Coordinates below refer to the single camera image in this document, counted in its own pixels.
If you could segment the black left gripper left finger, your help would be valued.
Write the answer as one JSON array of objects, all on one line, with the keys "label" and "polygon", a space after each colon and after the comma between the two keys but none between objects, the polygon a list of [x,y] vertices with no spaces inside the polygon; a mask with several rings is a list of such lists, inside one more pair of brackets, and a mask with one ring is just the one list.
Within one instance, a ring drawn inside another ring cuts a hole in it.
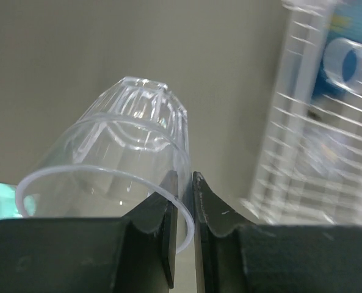
[{"label": "black left gripper left finger", "polygon": [[0,292],[168,292],[177,216],[153,193],[119,218],[0,220]]}]

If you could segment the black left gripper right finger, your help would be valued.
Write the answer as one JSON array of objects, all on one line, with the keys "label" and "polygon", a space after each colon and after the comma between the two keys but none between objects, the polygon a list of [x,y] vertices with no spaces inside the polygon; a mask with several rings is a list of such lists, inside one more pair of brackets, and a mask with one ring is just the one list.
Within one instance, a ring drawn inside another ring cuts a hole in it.
[{"label": "black left gripper right finger", "polygon": [[192,190],[198,292],[362,292],[362,226],[254,224]]}]

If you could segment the clear faceted plastic cup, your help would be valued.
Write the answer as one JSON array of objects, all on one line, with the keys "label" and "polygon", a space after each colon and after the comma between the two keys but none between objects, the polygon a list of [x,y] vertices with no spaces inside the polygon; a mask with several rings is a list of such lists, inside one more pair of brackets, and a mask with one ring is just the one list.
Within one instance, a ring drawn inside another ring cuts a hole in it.
[{"label": "clear faceted plastic cup", "polygon": [[103,92],[17,185],[23,217],[121,217],[157,195],[178,210],[177,251],[195,225],[187,110],[163,82],[124,77]]}]

